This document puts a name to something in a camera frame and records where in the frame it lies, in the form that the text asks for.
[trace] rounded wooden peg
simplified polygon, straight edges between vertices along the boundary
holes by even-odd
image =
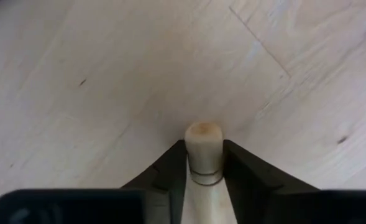
[[[201,185],[214,185],[222,179],[221,128],[211,122],[193,123],[185,132],[191,178]]]

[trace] wooden floor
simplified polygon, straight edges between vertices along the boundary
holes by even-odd
[[[366,0],[0,1],[0,195],[119,187],[196,120],[366,189]]]

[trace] black device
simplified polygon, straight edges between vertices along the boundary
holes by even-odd
[[[366,223],[366,191],[319,190],[232,141],[224,178],[238,223]],[[0,198],[0,224],[181,222],[186,149],[177,141],[120,189],[17,190]]]

